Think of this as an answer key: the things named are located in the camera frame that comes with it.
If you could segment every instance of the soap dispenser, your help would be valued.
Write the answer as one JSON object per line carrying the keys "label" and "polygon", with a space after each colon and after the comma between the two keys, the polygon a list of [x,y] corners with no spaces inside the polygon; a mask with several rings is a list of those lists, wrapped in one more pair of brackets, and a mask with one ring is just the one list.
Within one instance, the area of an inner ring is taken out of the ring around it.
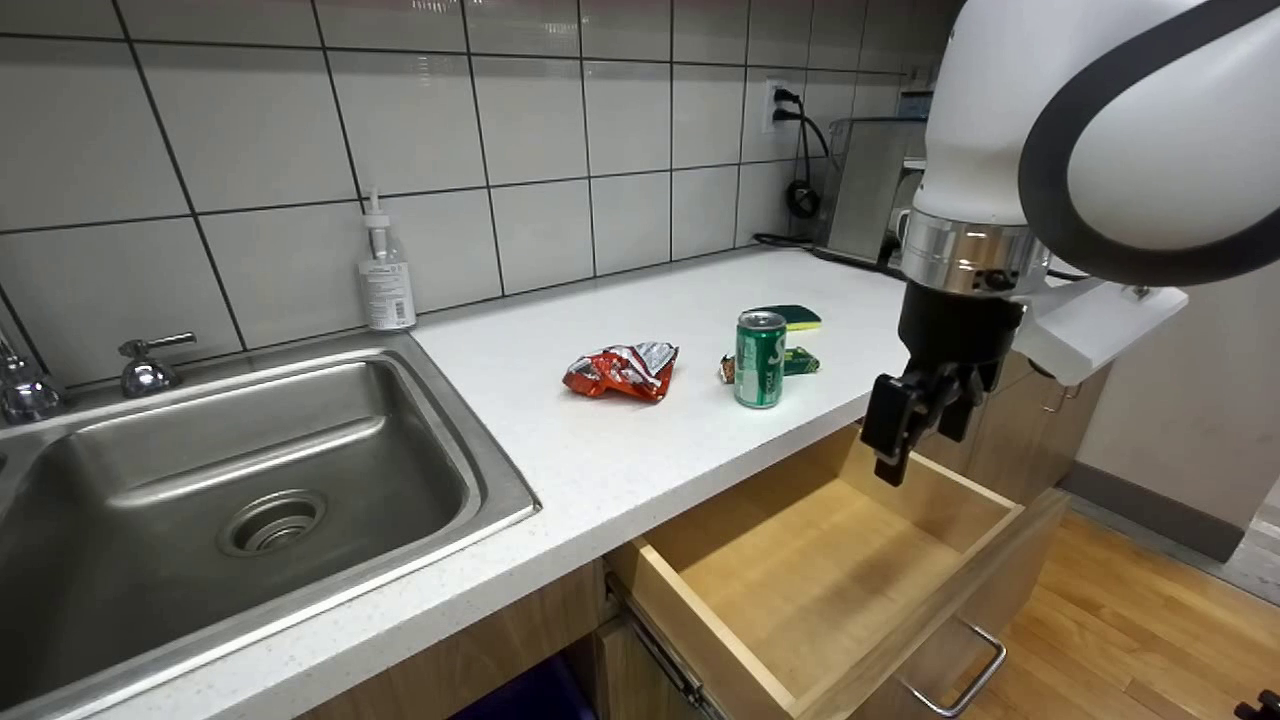
{"label": "soap dispenser", "polygon": [[403,334],[418,324],[413,275],[407,275],[403,250],[391,237],[391,215],[385,213],[375,192],[368,197],[363,228],[368,228],[368,257],[360,257],[360,273],[355,273],[363,324],[372,334]]}

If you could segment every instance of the stainless steel sink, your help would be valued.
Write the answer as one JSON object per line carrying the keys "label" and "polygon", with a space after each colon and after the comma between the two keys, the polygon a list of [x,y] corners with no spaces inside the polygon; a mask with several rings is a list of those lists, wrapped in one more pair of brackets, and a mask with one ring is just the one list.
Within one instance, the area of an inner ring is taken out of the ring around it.
{"label": "stainless steel sink", "polygon": [[538,511],[413,344],[0,433],[0,714],[107,703]]}

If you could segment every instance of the metal drawer pull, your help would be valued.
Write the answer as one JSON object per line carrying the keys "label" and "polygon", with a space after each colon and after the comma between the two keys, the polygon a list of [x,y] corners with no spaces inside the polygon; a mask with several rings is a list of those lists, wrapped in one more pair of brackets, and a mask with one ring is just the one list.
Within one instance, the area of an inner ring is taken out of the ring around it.
{"label": "metal drawer pull", "polygon": [[1009,662],[1009,648],[1002,643],[1002,637],[992,637],[992,632],[983,632],[983,629],[975,629],[975,626],[970,626],[970,619],[959,619],[974,637],[979,637],[983,643],[992,643],[992,664],[983,669],[983,674],[975,674],[975,679],[959,691],[959,699],[958,703],[940,703],[940,699],[932,699],[932,696],[925,696],[921,690],[913,690],[909,679],[900,679],[932,715],[963,715],[970,714],[970,703],[975,699],[975,691],[983,691],[990,686],[992,686],[992,675],[1003,669],[1003,662]]}

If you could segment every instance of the soda can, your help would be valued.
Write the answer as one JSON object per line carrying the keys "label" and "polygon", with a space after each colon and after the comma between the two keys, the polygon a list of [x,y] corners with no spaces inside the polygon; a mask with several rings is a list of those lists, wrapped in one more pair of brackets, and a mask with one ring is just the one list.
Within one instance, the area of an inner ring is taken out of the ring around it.
{"label": "soda can", "polygon": [[775,311],[736,315],[732,398],[744,410],[775,410],[784,399],[789,320]]}

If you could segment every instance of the white countertop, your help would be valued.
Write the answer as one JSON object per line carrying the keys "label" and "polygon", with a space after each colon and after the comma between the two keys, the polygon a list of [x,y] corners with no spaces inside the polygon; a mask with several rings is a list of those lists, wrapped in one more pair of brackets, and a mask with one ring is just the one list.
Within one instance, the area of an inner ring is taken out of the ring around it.
{"label": "white countertop", "polygon": [[[716,382],[736,315],[808,304],[823,369],[748,414]],[[900,374],[900,283],[805,252],[742,252],[424,324],[418,341],[509,449],[540,511],[434,568],[194,669],[106,715],[296,715],[517,598],[854,426]],[[679,344],[663,406],[580,399],[561,377],[604,344]]]}

